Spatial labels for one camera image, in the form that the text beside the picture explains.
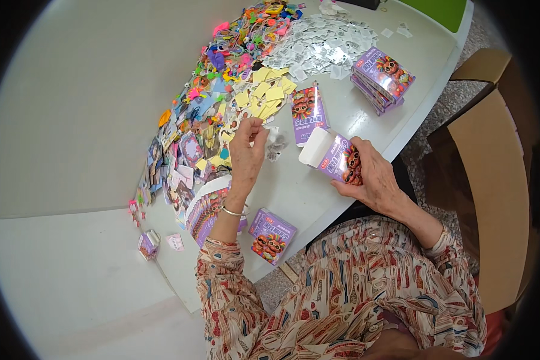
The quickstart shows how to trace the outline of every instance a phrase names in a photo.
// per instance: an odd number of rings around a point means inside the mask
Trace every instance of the silver bracelet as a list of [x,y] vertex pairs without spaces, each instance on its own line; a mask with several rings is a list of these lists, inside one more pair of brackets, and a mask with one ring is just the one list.
[[226,206],[222,206],[222,210],[224,210],[225,212],[227,212],[228,214],[232,215],[232,216],[238,216],[238,217],[243,217],[243,216],[246,216],[248,214],[250,214],[250,207],[248,206],[248,204],[244,204],[244,206],[246,206],[246,212],[243,212],[241,214],[237,214],[236,212],[231,212],[230,210],[228,210],[226,208]]

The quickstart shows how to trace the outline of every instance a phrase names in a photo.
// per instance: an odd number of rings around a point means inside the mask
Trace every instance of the green mat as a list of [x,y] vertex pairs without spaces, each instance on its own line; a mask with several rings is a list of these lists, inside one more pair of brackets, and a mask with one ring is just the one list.
[[401,0],[414,9],[430,16],[451,32],[458,32],[466,0]]

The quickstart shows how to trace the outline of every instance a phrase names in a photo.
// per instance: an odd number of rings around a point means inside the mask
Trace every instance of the table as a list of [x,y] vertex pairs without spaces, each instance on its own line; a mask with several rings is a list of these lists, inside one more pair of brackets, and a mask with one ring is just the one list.
[[[306,3],[304,16],[318,13],[318,4],[318,1]],[[332,129],[347,138],[359,136],[372,141],[374,147],[392,161],[422,124],[446,86],[466,42],[474,5],[470,1],[466,3],[457,33],[451,33],[426,15],[395,0],[380,4],[376,11],[351,4],[340,5],[350,11],[354,20],[366,21],[379,34],[377,47],[409,69],[416,76],[416,81],[404,96],[404,105],[382,117],[375,114],[348,78],[340,81],[330,79],[329,74],[311,76],[304,83],[299,83],[298,89],[307,88],[317,80]],[[408,23],[413,37],[408,39],[396,33],[399,21]],[[394,34],[384,37],[381,32],[385,28]],[[275,118],[271,125],[287,131],[292,143],[284,149],[277,162],[264,162],[247,204],[252,209],[248,216],[249,224],[256,211],[266,207],[298,228],[280,259],[279,263],[283,263],[320,234],[352,204],[353,199],[339,196],[330,185],[329,177],[298,161],[301,148],[294,143],[289,106],[281,109]],[[174,220],[172,206],[165,205],[161,194],[145,211],[147,219],[142,223],[143,229],[154,229],[163,239],[173,233],[182,234],[185,250],[177,252],[164,241],[160,245],[157,262],[187,310],[198,310],[200,299],[194,277],[198,245],[188,232],[181,232]],[[253,238],[247,232],[238,236],[238,241],[245,257],[244,274],[252,282],[275,269],[250,250]]]

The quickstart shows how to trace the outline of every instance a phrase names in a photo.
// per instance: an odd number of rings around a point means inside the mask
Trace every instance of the patterned blouse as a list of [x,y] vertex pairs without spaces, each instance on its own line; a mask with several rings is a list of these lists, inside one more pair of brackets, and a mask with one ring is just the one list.
[[446,227],[422,252],[394,220],[347,221],[312,244],[298,281],[268,314],[242,274],[239,244],[208,238],[196,266],[208,358],[359,358],[388,324],[384,312],[421,349],[440,345],[478,356],[485,314],[462,252]]

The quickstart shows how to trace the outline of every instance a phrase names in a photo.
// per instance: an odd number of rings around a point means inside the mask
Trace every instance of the woman's left hand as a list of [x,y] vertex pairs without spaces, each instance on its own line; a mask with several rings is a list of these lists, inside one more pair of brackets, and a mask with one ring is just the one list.
[[243,119],[230,141],[231,190],[235,196],[244,200],[252,191],[264,162],[264,146],[269,131],[262,126],[262,122],[259,118]]

